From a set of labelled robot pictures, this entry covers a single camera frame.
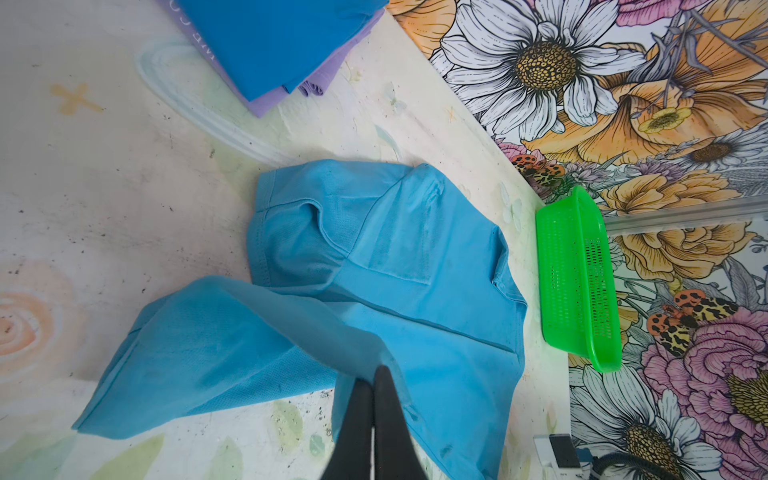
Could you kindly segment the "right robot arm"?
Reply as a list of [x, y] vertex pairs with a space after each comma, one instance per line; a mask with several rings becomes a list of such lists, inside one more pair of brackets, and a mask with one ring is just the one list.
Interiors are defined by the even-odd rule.
[[548, 434], [533, 438], [541, 465], [556, 479], [582, 479], [583, 466], [569, 434]]

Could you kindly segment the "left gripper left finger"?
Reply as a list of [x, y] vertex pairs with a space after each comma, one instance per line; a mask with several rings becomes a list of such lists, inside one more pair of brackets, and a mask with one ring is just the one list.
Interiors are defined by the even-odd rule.
[[368, 480], [374, 424], [374, 392], [357, 380], [347, 405], [342, 427], [321, 480]]

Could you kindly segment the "green plastic basket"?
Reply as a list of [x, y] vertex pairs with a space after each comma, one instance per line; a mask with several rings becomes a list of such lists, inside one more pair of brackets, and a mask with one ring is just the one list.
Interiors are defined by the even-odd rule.
[[588, 359], [601, 373], [622, 366], [618, 302], [609, 240], [587, 191], [536, 213], [542, 335], [552, 347]]

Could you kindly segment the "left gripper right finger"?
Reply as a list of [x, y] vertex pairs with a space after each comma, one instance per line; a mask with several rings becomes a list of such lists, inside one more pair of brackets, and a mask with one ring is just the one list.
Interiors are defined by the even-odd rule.
[[374, 478], [426, 480], [405, 421], [391, 371], [377, 368], [373, 387]]

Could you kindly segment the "light blue t shirt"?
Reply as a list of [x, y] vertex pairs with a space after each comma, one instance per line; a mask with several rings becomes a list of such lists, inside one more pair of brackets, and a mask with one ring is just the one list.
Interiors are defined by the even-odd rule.
[[527, 305], [500, 228], [434, 167], [320, 160], [262, 174], [251, 277], [148, 304], [75, 421], [127, 439], [171, 420], [333, 388], [386, 366], [453, 479], [497, 476]]

